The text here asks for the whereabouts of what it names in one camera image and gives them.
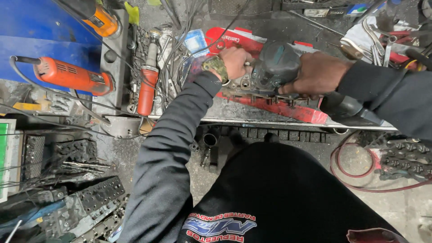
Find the workbench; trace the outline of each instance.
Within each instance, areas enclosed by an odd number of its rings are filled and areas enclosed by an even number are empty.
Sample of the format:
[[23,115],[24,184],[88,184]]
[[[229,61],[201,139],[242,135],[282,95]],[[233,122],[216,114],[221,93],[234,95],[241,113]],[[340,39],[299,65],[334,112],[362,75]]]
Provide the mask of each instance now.
[[[389,14],[395,14],[395,18],[404,19],[408,22],[418,23],[417,17],[417,5],[416,1],[404,1],[398,8],[403,11],[397,11],[397,9],[388,10]],[[208,20],[208,16],[205,14],[205,8],[202,13],[198,13],[195,17],[196,21],[192,29],[201,28],[205,33],[208,29],[219,26],[225,27],[230,23],[230,20]],[[343,17],[339,19],[324,19],[324,18],[312,18],[314,21],[319,22],[325,26],[329,26],[334,30],[341,33],[346,33],[349,28],[353,26],[354,18]],[[163,20],[153,19],[153,24],[165,23]],[[326,52],[332,56],[344,58],[339,49],[336,46],[328,44],[322,40],[324,31],[311,23],[295,17],[287,12],[276,12],[273,14],[272,19],[249,19],[249,20],[237,20],[231,29],[240,27],[249,29],[253,32],[253,35],[260,36],[271,40],[286,41],[291,43],[293,41],[301,41],[313,44],[315,49]],[[337,35],[334,36],[336,40],[341,38]],[[204,116],[202,121],[204,122],[234,122],[234,123],[250,123],[250,124],[266,124],[266,125],[298,125],[298,126],[315,126],[315,127],[327,127],[327,128],[346,128],[346,126],[332,121],[330,118],[327,119],[325,124],[311,124],[300,122],[296,119],[280,116],[275,113],[271,113],[265,110],[257,109],[254,107],[239,104],[233,101],[227,102],[226,99],[215,97],[213,106],[209,109],[207,114]],[[153,119],[158,119],[160,114],[151,115]],[[363,130],[384,130],[394,131],[391,124],[384,122],[382,126],[374,127],[353,127]]]

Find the person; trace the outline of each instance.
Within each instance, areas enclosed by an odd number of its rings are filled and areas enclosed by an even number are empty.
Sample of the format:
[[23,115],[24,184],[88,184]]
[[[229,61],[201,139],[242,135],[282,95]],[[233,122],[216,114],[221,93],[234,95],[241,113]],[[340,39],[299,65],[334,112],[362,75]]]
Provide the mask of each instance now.
[[[228,78],[243,76],[251,56],[219,54]],[[432,137],[430,72],[406,72],[321,52],[300,58],[297,79],[279,93],[311,96],[336,90],[366,105],[405,135]],[[222,87],[212,68],[186,83],[142,143],[118,242],[406,242],[307,152],[272,142],[232,156],[193,207],[189,161],[196,128]]]

